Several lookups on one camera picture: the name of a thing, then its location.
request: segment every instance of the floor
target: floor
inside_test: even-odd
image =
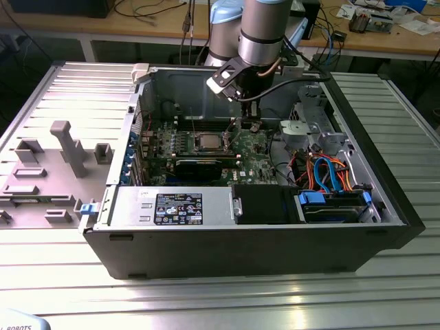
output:
[[[55,61],[84,60],[78,41],[38,38],[36,42]],[[176,45],[141,44],[136,46],[133,43],[109,41],[96,41],[93,46],[100,62],[108,63],[176,63],[179,50]],[[0,56],[0,132],[8,126],[9,121],[28,99],[49,66],[50,63],[44,55],[28,39],[22,42],[21,49],[16,54],[7,56],[3,60]],[[417,85],[415,81],[420,83],[425,66],[423,62],[408,60],[378,61],[371,58],[357,58],[355,62],[352,62],[351,57],[342,56],[328,69],[346,72],[349,68],[351,72],[371,73],[379,67],[378,72],[386,74],[411,100]],[[416,108],[434,128],[439,126],[432,114],[433,109],[440,107],[439,90],[440,78],[437,78],[416,104]]]

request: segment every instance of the wooden workbench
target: wooden workbench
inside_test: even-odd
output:
[[[440,34],[420,36],[396,25],[390,34],[367,32],[351,33],[348,20],[335,18],[343,0],[322,0],[327,17],[336,30],[347,33],[343,54],[384,58],[402,58],[429,61],[440,47]],[[134,6],[155,3],[155,0],[133,0]],[[144,13],[155,12],[178,5],[178,0],[165,0],[162,4],[145,8]],[[130,0],[118,7],[119,11],[132,14]],[[112,10],[106,19],[90,19],[79,16],[57,16],[47,14],[13,14],[16,21],[30,34],[46,37],[78,39],[87,61],[95,61],[92,40],[127,41],[139,43],[179,44],[182,38],[182,21],[187,6],[184,5],[155,16],[152,23],[145,23],[133,17],[121,16]],[[202,45],[208,38],[207,5],[196,5],[194,45]],[[425,14],[440,14],[439,8],[426,6]],[[19,30],[4,12],[0,12],[0,34],[17,33]],[[325,47],[326,41],[320,30],[315,29],[312,38],[301,41],[307,52],[317,52]]]

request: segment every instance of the connector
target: connector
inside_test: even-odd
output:
[[[187,34],[190,31],[191,26],[191,14],[188,11],[185,15],[184,23],[181,26],[181,30],[184,32],[184,34]]]

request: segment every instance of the power supply label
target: power supply label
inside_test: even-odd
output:
[[[201,225],[201,194],[157,194],[154,223],[166,225]]]

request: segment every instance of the white sticker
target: white sticker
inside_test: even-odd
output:
[[[137,199],[156,198],[158,189],[140,189],[137,193]]]

